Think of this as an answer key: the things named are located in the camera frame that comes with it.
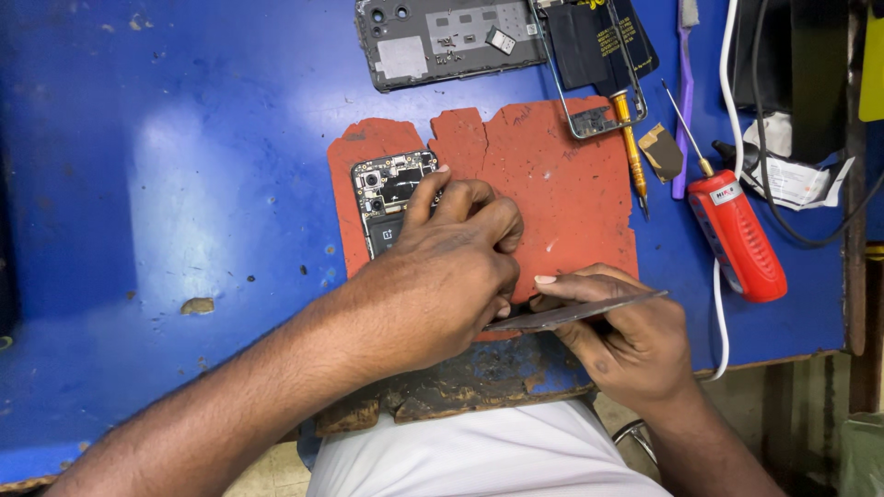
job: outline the white cable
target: white cable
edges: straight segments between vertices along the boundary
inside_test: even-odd
[[[734,175],[740,180],[743,173],[743,134],[740,132],[740,120],[736,115],[734,97],[730,94],[730,81],[728,81],[728,59],[730,58],[730,38],[734,33],[734,21],[736,20],[736,7],[739,0],[730,0],[728,5],[728,20],[724,25],[724,39],[721,41],[721,59],[719,60],[719,81],[721,94],[724,96],[724,104],[728,108],[730,129],[734,134],[734,147],[736,148],[736,163]],[[721,263],[715,259],[713,266],[713,293],[715,295],[715,314],[718,315],[719,331],[721,332],[721,362],[718,369],[707,381],[715,381],[721,378],[724,370],[728,367],[730,358],[730,340],[728,339],[728,325],[724,319],[724,308],[721,305]]]

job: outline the black cable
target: black cable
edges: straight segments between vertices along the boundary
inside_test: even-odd
[[[875,181],[874,187],[869,190],[869,193],[865,196],[863,201],[859,203],[859,206],[856,210],[851,212],[842,222],[838,225],[837,228],[832,232],[832,234],[828,235],[826,238],[822,240],[811,240],[809,238],[803,237],[799,232],[795,231],[795,229],[786,222],[786,219],[783,219],[782,214],[780,214],[780,207],[774,202],[774,196],[771,194],[770,182],[767,180],[767,142],[765,140],[765,123],[764,123],[764,109],[761,106],[761,92],[758,90],[758,46],[761,44],[761,27],[765,22],[765,11],[767,10],[767,0],[761,0],[761,7],[758,12],[758,24],[755,26],[755,36],[752,39],[752,98],[755,99],[755,112],[756,112],[756,120],[758,121],[758,160],[761,161],[761,185],[765,190],[765,197],[767,199],[767,205],[771,209],[771,213],[776,218],[776,220],[780,223],[780,225],[785,229],[790,235],[795,237],[796,240],[802,242],[805,245],[809,245],[811,247],[823,247],[824,245],[828,245],[829,243],[837,240],[844,233],[844,230],[857,218],[857,215],[865,209],[865,206],[872,200],[872,197],[878,192],[878,189],[881,187],[881,184],[884,183],[884,173]]]

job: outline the red soldering iron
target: red soldering iron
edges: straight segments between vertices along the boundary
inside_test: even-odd
[[[688,185],[688,202],[721,264],[725,279],[749,302],[770,302],[784,296],[788,290],[786,273],[761,229],[740,181],[730,170],[713,172],[684,124],[665,81],[663,88],[669,94],[697,157],[700,157],[700,169],[705,178]]]

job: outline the metal stool leg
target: metal stool leg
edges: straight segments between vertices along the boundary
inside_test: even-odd
[[[643,419],[637,419],[631,423],[627,423],[620,430],[618,430],[617,433],[614,434],[614,436],[612,437],[613,444],[619,445],[621,440],[625,439],[627,435],[631,436],[632,438],[636,439],[638,445],[642,446],[644,452],[648,454],[648,457],[650,457],[651,460],[654,461],[654,465],[656,466],[657,456],[654,455],[654,451],[653,449],[651,449],[651,444],[642,434],[642,426],[644,426]]]

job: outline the brush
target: brush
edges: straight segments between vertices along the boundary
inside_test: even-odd
[[[678,42],[680,46],[679,61],[682,66],[682,85],[679,92],[679,111],[684,118],[684,125],[679,122],[675,130],[675,143],[682,151],[682,172],[672,180],[672,198],[684,198],[684,175],[688,169],[688,135],[685,126],[690,126],[690,114],[694,106],[694,76],[690,72],[690,56],[688,52],[688,36],[690,30],[700,23],[697,0],[680,0],[678,3]]]

